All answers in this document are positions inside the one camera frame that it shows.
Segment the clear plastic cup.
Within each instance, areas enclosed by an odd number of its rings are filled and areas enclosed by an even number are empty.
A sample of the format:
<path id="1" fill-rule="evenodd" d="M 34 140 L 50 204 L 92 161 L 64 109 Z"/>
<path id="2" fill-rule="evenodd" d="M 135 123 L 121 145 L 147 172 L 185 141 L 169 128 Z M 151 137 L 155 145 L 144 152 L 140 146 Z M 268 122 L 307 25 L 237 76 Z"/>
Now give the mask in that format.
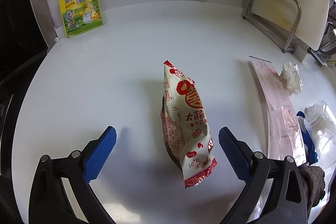
<path id="1" fill-rule="evenodd" d="M 324 100 L 306 109 L 304 125 L 308 131 L 318 162 L 327 168 L 335 163 L 335 115 Z"/>

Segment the pink plastic package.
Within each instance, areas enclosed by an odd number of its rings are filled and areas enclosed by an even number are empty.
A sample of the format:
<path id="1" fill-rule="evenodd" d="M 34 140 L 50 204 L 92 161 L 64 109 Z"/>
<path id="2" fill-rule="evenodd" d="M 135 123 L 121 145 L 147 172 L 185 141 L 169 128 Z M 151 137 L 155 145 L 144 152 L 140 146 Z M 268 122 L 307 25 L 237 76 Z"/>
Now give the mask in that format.
<path id="1" fill-rule="evenodd" d="M 305 147 L 288 92 L 270 61 L 253 56 L 250 59 L 267 106 L 268 157 L 284 160 L 291 156 L 297 166 L 303 165 Z"/>

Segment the dark grey cloth rag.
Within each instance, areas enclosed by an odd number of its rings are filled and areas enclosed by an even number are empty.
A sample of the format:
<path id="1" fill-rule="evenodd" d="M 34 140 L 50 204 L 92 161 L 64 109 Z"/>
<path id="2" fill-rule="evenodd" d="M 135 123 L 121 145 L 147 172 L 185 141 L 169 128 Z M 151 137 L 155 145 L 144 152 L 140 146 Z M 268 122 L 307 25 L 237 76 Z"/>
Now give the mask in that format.
<path id="1" fill-rule="evenodd" d="M 307 217 L 325 196 L 325 172 L 320 166 L 301 165 L 298 167 L 306 198 Z"/>

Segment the yellow green seasoning pouch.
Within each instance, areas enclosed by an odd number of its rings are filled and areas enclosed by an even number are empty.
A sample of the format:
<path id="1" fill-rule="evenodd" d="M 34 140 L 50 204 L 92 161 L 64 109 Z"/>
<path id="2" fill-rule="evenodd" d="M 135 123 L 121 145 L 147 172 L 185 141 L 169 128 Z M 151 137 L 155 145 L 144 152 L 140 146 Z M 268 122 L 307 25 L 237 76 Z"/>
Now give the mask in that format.
<path id="1" fill-rule="evenodd" d="M 98 0 L 59 0 L 59 7 L 67 38 L 103 25 Z"/>

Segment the crumpled white paper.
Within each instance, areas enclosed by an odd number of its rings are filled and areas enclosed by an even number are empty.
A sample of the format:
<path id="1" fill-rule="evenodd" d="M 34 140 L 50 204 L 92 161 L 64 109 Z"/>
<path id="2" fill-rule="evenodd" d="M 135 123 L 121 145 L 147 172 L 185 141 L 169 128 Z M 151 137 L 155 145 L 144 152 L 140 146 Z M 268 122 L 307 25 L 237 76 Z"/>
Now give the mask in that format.
<path id="1" fill-rule="evenodd" d="M 303 84 L 297 64 L 292 64 L 290 61 L 285 62 L 282 66 L 280 80 L 290 97 L 302 91 Z"/>

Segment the steel cutting board rack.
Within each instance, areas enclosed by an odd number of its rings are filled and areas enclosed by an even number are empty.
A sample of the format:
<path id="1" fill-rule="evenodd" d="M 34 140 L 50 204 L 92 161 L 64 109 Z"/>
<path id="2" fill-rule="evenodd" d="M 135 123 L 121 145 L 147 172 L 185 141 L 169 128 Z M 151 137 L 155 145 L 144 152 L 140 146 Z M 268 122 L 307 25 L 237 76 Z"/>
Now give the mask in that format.
<path id="1" fill-rule="evenodd" d="M 284 53 L 294 53 L 300 39 L 295 35 L 302 16 L 297 0 L 247 0 L 243 19 L 272 40 Z"/>

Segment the red white snack wrapper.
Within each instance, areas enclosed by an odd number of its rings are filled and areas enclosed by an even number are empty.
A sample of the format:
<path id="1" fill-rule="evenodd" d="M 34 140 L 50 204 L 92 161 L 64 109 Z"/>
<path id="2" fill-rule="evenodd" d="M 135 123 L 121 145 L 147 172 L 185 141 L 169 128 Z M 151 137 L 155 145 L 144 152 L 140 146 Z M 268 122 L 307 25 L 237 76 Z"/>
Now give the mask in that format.
<path id="1" fill-rule="evenodd" d="M 163 140 L 189 188 L 208 177 L 217 165 L 211 154 L 214 144 L 194 81 L 168 60 L 163 67 Z"/>

